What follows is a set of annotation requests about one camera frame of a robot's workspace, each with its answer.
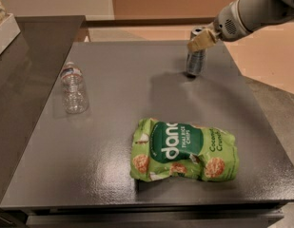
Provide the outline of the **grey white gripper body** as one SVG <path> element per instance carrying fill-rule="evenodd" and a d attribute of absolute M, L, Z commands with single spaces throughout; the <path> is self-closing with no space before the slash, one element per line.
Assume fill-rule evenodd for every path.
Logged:
<path fill-rule="evenodd" d="M 225 6 L 212 23 L 218 39 L 224 42 L 234 42 L 250 34 L 240 15 L 240 0 Z"/>

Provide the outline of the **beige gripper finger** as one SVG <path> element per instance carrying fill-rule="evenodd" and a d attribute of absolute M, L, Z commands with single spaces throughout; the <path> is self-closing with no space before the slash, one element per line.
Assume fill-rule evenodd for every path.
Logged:
<path fill-rule="evenodd" d="M 190 52 L 211 48 L 218 42 L 216 34 L 209 28 L 202 28 L 200 31 L 193 30 L 192 35 L 193 37 L 187 43 Z"/>

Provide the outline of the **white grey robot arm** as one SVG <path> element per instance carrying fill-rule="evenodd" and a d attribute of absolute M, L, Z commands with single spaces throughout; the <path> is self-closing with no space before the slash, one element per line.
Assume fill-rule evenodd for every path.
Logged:
<path fill-rule="evenodd" d="M 234 42 L 256 30 L 294 20 L 294 0 L 236 0 L 187 44 L 190 52 L 213 47 L 219 40 Z"/>

